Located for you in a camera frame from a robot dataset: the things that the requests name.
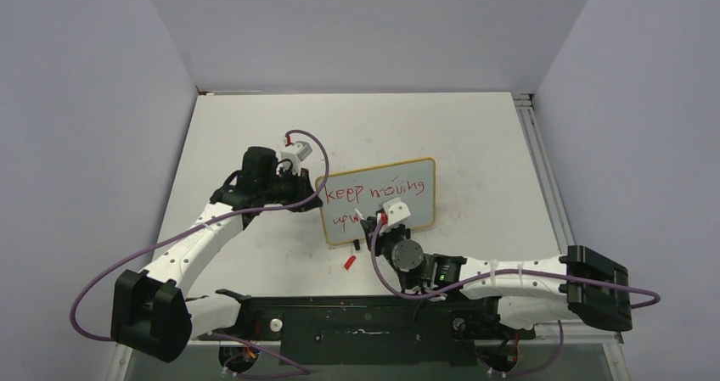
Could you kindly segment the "red marker cap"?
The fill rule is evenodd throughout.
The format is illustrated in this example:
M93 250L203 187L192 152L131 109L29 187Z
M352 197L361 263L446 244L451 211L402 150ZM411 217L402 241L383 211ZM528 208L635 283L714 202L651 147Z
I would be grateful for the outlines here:
M349 270L352 267L352 265L356 259L357 259L357 257L355 255L351 255L344 263L344 265L343 265L344 269Z

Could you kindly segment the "yellow framed whiteboard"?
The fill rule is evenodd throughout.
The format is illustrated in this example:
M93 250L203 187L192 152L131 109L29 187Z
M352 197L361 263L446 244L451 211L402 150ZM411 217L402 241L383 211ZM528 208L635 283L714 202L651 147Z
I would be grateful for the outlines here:
M354 209L371 216L389 199L399 197L411 216L405 225L427 228L436 219L436 162L427 157L332 173L319 194L325 240L349 244L364 237Z

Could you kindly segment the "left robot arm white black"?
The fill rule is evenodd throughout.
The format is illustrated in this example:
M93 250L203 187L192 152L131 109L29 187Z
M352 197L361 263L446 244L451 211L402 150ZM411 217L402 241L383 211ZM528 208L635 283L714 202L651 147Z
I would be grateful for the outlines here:
M188 235L171 242L140 272L124 271L115 281L110 337L163 362L179 357L191 339L221 329L246 337L253 316L229 291L190 297L188 292L224 245L268 206L305 212L322 206L301 163L312 152L303 141L280 152L253 146L242 166L210 196Z

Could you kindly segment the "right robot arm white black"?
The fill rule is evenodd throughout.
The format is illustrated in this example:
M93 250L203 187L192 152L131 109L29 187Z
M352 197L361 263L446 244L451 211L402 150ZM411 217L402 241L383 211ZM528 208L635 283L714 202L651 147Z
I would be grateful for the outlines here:
M382 256L397 275L397 288L379 277L387 290L406 300L491 299L480 323L492 337L561 320L611 332L633 327L627 268L588 247L571 245L546 259L478 260L426 254L404 225L388 229L383 217L364 218L360 226L372 264Z

